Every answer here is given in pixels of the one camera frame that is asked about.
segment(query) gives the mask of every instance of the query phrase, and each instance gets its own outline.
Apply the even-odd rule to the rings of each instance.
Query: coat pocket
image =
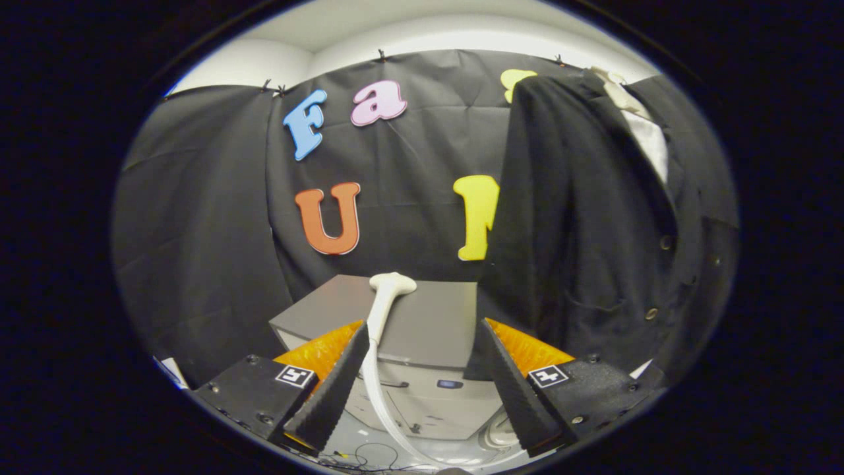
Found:
[[[575,300],[565,293],[562,317],[564,339],[560,349],[575,358],[600,355],[608,363],[619,364],[628,353],[630,326],[628,303],[619,298],[609,306],[594,305]]]

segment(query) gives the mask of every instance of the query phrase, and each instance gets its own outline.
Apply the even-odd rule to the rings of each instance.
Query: white wall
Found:
[[[278,41],[239,39],[211,53],[170,92],[205,85],[295,85],[306,76],[313,54]]]
[[[198,64],[172,92],[204,85],[288,87],[337,68],[387,55],[437,49],[479,49],[519,52],[548,59],[560,54],[564,63],[599,66],[627,81],[658,71],[634,52],[595,30],[585,35],[523,19],[494,15],[456,14],[392,23],[353,35],[311,53],[279,41],[241,38],[223,46]]]
[[[518,52],[552,59],[581,68],[600,66],[617,72],[629,82],[657,70],[632,52],[624,54],[594,39],[534,22],[493,15],[464,14],[403,21],[353,36],[314,55],[307,77],[387,55],[440,49],[474,49]]]

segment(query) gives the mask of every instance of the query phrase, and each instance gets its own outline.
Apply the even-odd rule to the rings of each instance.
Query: pink letter a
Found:
[[[380,118],[398,117],[408,107],[407,101],[402,101],[396,81],[378,81],[366,86],[354,95],[354,103],[357,106],[352,110],[352,123],[358,127]]]

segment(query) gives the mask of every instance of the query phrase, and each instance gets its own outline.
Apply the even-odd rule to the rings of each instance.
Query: foam letter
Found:
[[[492,231],[498,205],[498,183],[488,175],[470,175],[454,182],[454,192],[466,207],[466,245],[457,251],[460,260],[486,257],[486,233]]]
[[[320,203],[324,195],[320,189],[308,189],[296,195],[295,201],[302,213],[302,227],[308,243],[323,254],[348,254],[357,247],[360,238],[358,210],[355,196],[360,193],[358,183],[340,183],[331,188],[331,195],[339,202],[340,222],[343,233],[331,237],[322,226]]]
[[[366,86],[354,95],[354,103],[358,106],[352,109],[352,123],[358,127],[380,118],[398,117],[408,107],[408,102],[402,101],[396,81],[378,81]]]
[[[322,127],[322,109],[317,104],[322,104],[327,98],[328,94],[322,89],[311,92],[311,95],[290,111],[282,121],[293,134],[293,142],[296,144],[296,161],[305,158],[322,142],[322,134],[314,132],[311,125],[317,128]]]
[[[524,69],[507,69],[505,72],[501,73],[501,83],[507,89],[504,92],[504,98],[507,99],[507,102],[512,104],[513,88],[516,87],[517,82],[536,75],[536,71],[526,71]]]

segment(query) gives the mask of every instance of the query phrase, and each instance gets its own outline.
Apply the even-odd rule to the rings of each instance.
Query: gray lid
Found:
[[[378,357],[412,366],[462,369],[474,339],[475,282],[416,281],[396,298]],[[270,325],[312,340],[369,316],[375,291],[369,277],[335,276],[270,320]]]

